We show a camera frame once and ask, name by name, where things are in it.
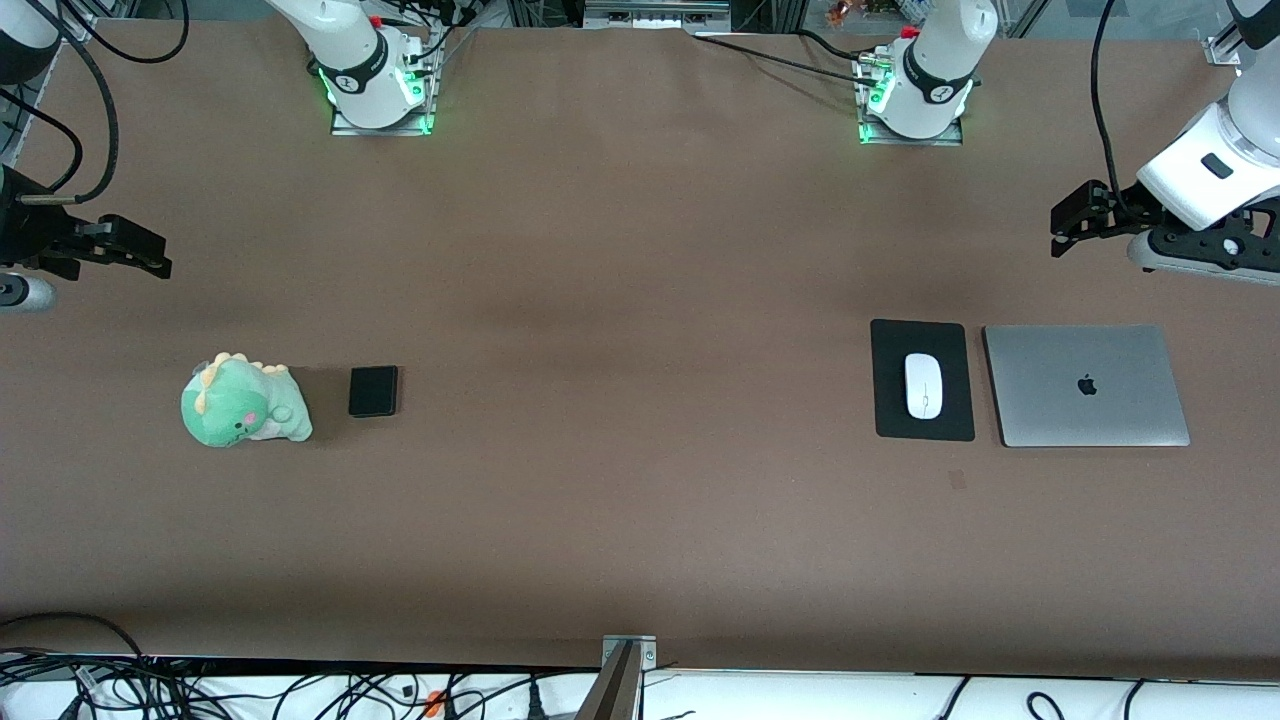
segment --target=brown table surface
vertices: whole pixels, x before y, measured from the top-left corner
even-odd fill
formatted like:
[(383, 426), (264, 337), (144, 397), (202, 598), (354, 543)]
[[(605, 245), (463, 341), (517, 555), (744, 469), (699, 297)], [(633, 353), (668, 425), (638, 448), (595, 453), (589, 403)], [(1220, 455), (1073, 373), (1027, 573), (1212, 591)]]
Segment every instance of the brown table surface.
[[(847, 86), (678, 31), (480, 31), (426, 138), (329, 137), (279, 18), (95, 56), (122, 160), (77, 211), (163, 233), (174, 274), (86, 266), (3, 320), (4, 611), (155, 653), (590, 664), (636, 632), (686, 666), (1280, 674), (1280, 291), (1050, 258), (1103, 172), (1087, 44), (996, 42), (961, 149), (861, 146)], [(1233, 78), (1193, 42), (1103, 77), (1123, 178)], [(45, 108), (87, 188), (74, 55)], [(975, 442), (877, 437), (873, 318), (965, 324)], [(1001, 447), (995, 323), (1160, 323), (1192, 446)], [(294, 366), (315, 438), (192, 441), (223, 350)], [(367, 364), (403, 368), (397, 416), (346, 416)]]

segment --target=white robotic arm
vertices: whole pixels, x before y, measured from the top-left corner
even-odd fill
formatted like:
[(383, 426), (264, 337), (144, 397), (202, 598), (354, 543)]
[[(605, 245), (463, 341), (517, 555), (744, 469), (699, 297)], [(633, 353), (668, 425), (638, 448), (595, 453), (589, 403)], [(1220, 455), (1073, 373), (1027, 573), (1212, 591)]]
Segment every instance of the white robotic arm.
[(1053, 208), (1052, 254), (1135, 233), (1129, 258), (1166, 269), (1280, 284), (1280, 0), (1228, 0), (1256, 63), (1138, 170), (1089, 181)]
[[(40, 0), (56, 12), (55, 0)], [(26, 0), (0, 1), (0, 85), (40, 74), (58, 53), (58, 31)]]
[(316, 56), (329, 99), (352, 124), (384, 128), (426, 101), (421, 40), (375, 27), (355, 0), (266, 0)]
[(888, 67), (868, 92), (867, 111), (909, 140), (941, 135), (964, 113), (973, 72), (996, 37), (991, 0), (940, 0), (916, 37), (900, 37), (877, 54)]

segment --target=metal bracket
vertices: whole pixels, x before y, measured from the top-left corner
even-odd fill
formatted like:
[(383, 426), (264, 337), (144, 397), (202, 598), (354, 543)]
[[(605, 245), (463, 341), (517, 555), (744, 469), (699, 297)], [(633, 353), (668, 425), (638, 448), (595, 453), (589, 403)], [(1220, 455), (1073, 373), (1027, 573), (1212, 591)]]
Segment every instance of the metal bracket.
[(605, 635), (604, 667), (573, 720), (636, 720), (644, 671), (657, 660), (653, 635)]
[(604, 635), (604, 650), (600, 655), (600, 665), (609, 661), (609, 656), (618, 646), (627, 641), (635, 641), (640, 646), (640, 669), (653, 670), (658, 666), (658, 638), (654, 635)]
[(1235, 22), (1230, 22), (1217, 32), (1217, 35), (1211, 35), (1206, 37), (1201, 45), (1204, 46), (1204, 59), (1208, 60), (1211, 65), (1239, 65), (1240, 64), (1240, 45), (1244, 38), (1240, 37), (1240, 29), (1235, 27)]
[[(435, 127), (435, 102), (440, 95), (440, 64), (444, 61), (444, 44), (439, 41), (439, 35), (444, 32), (444, 28), (436, 26), (433, 28), (430, 37), (428, 38), (431, 44), (439, 45), (434, 53), (419, 59), (417, 63), (412, 65), (406, 65), (407, 72), (419, 74), (419, 78), (406, 81), (406, 85), (413, 92), (421, 92), (425, 100), (421, 105), (410, 110), (399, 122), (387, 126), (384, 128), (362, 128), (360, 126), (352, 124), (342, 113), (338, 111), (337, 105), (333, 109), (333, 122), (329, 126), (329, 133), (335, 136), (374, 136), (374, 137), (411, 137), (417, 135), (431, 135), (431, 129)], [(408, 36), (408, 49), (410, 55), (417, 55), (422, 53), (422, 40), (415, 36)]]
[(881, 94), (893, 83), (893, 73), (890, 67), (890, 49), (887, 45), (877, 47), (873, 53), (863, 53), (860, 58), (851, 63), (854, 77), (870, 78), (878, 85), (868, 87), (859, 85), (854, 90), (854, 102), (858, 108), (858, 141), (863, 145), (923, 145), (933, 147), (957, 147), (964, 142), (964, 129), (960, 118), (951, 120), (947, 129), (940, 135), (924, 140), (902, 137), (897, 135), (878, 115), (868, 110), (868, 105), (881, 101)]

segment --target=robotic arm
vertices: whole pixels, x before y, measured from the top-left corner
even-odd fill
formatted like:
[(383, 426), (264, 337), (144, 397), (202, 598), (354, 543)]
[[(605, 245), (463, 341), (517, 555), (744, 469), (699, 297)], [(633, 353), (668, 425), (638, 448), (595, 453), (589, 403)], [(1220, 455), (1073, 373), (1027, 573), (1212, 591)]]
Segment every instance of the robotic arm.
[(422, 41), (371, 22), (355, 0), (266, 0), (316, 56), (329, 99), (361, 128), (384, 128), (426, 101)]
[[(356, 0), (268, 0), (302, 35), (320, 65), (330, 101), (353, 126), (383, 128), (428, 100), (422, 42), (371, 20)], [(58, 0), (0, 0), (0, 85), (37, 77), (52, 60), (61, 31)], [(131, 265), (165, 279), (165, 238), (119, 215), (96, 223), (72, 217), (50, 190), (0, 168), (0, 268), (22, 265), (63, 279), (81, 263)], [(52, 286), (0, 274), (0, 313), (46, 309)]]
[(1228, 0), (1256, 64), (1226, 96), (1112, 191), (1089, 181), (1051, 213), (1052, 255), (1133, 234), (1129, 258), (1156, 269), (1280, 284), (1280, 0)]
[(887, 67), (872, 72), (878, 85), (867, 111), (908, 140), (942, 135), (964, 113), (973, 72), (998, 27), (991, 0), (937, 3), (918, 36), (884, 49)]

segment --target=mounting plate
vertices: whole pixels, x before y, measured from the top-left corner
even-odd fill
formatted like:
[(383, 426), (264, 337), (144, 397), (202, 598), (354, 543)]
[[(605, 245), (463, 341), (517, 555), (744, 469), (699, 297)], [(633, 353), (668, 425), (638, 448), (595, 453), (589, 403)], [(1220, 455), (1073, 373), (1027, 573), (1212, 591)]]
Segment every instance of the mounting plate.
[(604, 635), (604, 651), (600, 655), (600, 665), (609, 661), (613, 650), (626, 641), (636, 641), (640, 644), (641, 670), (653, 670), (658, 666), (658, 638), (654, 635)]
[[(433, 27), (428, 40), (433, 45), (439, 45), (439, 47), (436, 47), (430, 55), (420, 59), (417, 63), (404, 65), (406, 70), (422, 73), (421, 78), (410, 82), (410, 87), (413, 87), (415, 90), (421, 88), (422, 96), (425, 97), (421, 105), (410, 110), (408, 114), (401, 118), (398, 123), (372, 129), (352, 124), (340, 111), (338, 111), (335, 106), (333, 109), (333, 120), (329, 126), (329, 133), (343, 137), (412, 137), (419, 135), (431, 135), (431, 131), (435, 128), (435, 102), (440, 95), (440, 63), (444, 60), (444, 44), (440, 42), (440, 33), (443, 32), (443, 27)], [(421, 54), (422, 40), (415, 36), (408, 36), (407, 51), (410, 54)]]
[[(872, 78), (881, 85), (886, 82), (887, 70), (882, 67), (882, 58), (888, 54), (888, 46), (882, 45), (876, 49), (874, 55), (878, 60), (877, 64), (870, 67), (854, 60), (851, 63), (854, 68), (854, 77)], [(892, 82), (892, 77), (887, 78), (887, 82)], [(867, 106), (872, 101), (872, 95), (878, 91), (877, 87), (867, 87), (864, 85), (858, 85), (854, 88), (854, 102), (858, 105), (858, 141), (863, 145), (919, 145), (927, 147), (959, 147), (964, 142), (964, 128), (960, 127), (960, 118), (951, 120), (947, 129), (942, 131), (940, 135), (928, 137), (924, 140), (916, 140), (914, 137), (904, 137), (891, 131), (884, 120), (869, 111)]]

